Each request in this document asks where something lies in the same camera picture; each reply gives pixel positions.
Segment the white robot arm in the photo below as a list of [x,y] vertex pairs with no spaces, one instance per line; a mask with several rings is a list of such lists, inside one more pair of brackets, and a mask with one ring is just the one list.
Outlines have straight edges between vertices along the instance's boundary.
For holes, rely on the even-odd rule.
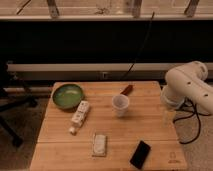
[[193,61],[170,69],[165,74],[166,85],[161,91],[162,103],[170,109],[178,109],[186,98],[213,114],[213,87],[205,83],[207,66]]

